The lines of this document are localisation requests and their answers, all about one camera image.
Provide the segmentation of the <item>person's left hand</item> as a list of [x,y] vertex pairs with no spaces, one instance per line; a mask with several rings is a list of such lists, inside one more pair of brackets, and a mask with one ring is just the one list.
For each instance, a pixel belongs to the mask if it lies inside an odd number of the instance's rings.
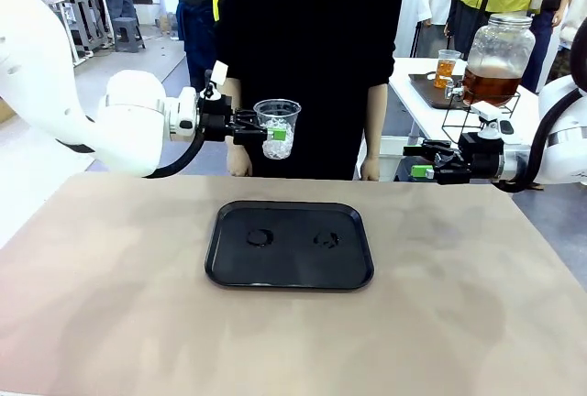
[[376,156],[367,156],[360,167],[360,179],[366,182],[380,180],[380,161]]

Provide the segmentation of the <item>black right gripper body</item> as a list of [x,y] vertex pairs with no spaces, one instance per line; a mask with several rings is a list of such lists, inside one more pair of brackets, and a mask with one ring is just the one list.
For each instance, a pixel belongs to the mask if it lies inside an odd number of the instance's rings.
[[504,141],[500,138],[486,139],[476,132],[463,133],[458,141],[458,151],[460,167],[457,183],[491,180],[500,169]]

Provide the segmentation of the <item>person's right hand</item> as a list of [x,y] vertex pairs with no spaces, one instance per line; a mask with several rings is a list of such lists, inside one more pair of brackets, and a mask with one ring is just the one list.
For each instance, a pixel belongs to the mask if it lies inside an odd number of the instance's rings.
[[252,163],[243,146],[227,145],[227,170],[231,176],[249,177],[252,175]]

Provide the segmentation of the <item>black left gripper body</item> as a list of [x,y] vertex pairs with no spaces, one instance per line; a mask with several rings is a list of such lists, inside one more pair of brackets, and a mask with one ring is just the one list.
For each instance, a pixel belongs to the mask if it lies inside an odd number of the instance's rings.
[[217,99],[201,96],[198,100],[196,138],[200,141],[223,142],[234,136],[232,98],[220,95]]

